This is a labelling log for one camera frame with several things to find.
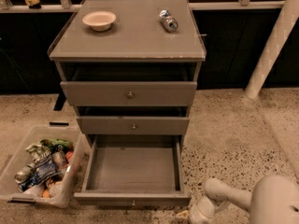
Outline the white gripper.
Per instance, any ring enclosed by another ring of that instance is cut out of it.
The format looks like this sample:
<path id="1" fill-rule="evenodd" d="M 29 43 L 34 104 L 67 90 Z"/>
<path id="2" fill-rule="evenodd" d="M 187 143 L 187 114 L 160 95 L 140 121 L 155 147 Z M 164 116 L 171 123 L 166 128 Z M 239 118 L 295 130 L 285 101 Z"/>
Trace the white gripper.
<path id="1" fill-rule="evenodd" d="M 175 219 L 190 221 L 191 224 L 210 224 L 212 218 L 225 209 L 229 203 L 227 201 L 216 201 L 203 195 L 188 210 L 176 214 Z"/>

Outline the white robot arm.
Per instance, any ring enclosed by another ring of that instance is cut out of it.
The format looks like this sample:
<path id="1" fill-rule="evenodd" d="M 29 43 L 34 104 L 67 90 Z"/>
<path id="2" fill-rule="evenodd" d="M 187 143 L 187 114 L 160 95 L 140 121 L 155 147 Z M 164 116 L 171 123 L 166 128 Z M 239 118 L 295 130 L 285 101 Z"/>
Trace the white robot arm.
<path id="1" fill-rule="evenodd" d="M 287 177 L 268 175 L 253 191 L 230 187 L 217 178 L 209 178 L 205 194 L 176 219 L 190 224 L 210 224 L 212 218 L 230 203 L 249 213 L 249 224 L 299 224 L 299 186 Z"/>

